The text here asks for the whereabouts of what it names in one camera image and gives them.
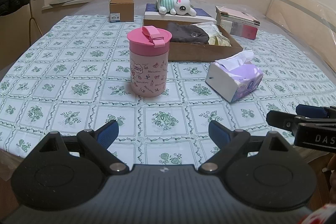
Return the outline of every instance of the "stuffed bunny toy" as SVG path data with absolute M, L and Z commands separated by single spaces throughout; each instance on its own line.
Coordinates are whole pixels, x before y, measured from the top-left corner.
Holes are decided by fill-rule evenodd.
M 157 1 L 159 13 L 165 15 L 170 13 L 172 15 L 196 15 L 196 11 L 190 7 L 190 0 L 158 0 Z

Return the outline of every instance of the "gray cloth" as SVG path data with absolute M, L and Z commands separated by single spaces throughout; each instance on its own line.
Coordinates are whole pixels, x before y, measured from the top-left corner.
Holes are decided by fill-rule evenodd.
M 201 28 L 194 25 L 179 25 L 169 22 L 167 31 L 172 34 L 170 42 L 208 44 L 209 36 Z

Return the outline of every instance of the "metal screw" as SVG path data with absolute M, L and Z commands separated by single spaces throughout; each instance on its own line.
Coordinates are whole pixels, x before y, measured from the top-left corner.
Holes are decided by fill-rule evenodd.
M 126 165 L 123 164 L 122 162 L 115 162 L 110 165 L 110 169 L 112 171 L 120 172 L 126 169 Z
M 202 164 L 202 169 L 205 171 L 216 171 L 218 169 L 218 165 L 214 164 L 213 162 L 207 162 L 205 164 Z

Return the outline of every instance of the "tablecloth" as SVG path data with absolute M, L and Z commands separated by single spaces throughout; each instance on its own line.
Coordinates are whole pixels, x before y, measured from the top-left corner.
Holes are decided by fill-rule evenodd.
M 269 110 L 336 103 L 324 73 L 284 36 L 265 31 L 254 41 L 235 37 L 264 72 L 258 89 L 241 100 L 226 102 L 204 82 L 209 64 L 196 62 L 170 62 L 164 93 L 140 97 L 130 88 L 126 35 L 141 25 L 141 16 L 109 23 L 101 15 L 66 16 L 54 25 L 0 83 L 0 148 L 26 157 L 49 131 L 75 135 L 115 119 L 119 137 L 108 150 L 130 168 L 199 166 L 218 151 L 211 120 L 265 135 Z M 280 133 L 293 143 L 289 132 Z

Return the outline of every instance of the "purple tissue packaging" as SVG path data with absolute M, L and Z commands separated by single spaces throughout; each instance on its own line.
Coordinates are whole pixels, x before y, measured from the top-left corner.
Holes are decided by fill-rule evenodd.
M 205 82 L 232 103 L 255 90 L 262 78 L 263 71 L 250 63 L 227 70 L 217 62 L 213 62 L 209 66 Z

